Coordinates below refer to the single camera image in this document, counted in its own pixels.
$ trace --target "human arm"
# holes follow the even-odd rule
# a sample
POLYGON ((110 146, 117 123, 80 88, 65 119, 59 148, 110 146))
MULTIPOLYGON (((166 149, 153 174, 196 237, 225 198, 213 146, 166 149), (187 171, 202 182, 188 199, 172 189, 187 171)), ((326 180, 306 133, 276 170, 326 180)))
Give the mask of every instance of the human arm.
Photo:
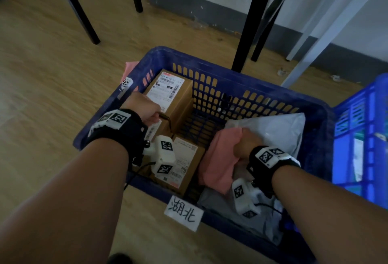
MULTIPOLYGON (((156 118, 160 107, 133 93, 123 107, 156 118)), ((0 263, 106 263, 129 164, 128 151, 96 139, 0 227, 0 263)))
MULTIPOLYGON (((247 159, 262 141, 244 129, 235 146, 247 159)), ((387 263, 388 211, 295 166, 283 166, 272 187, 319 263, 387 263)))

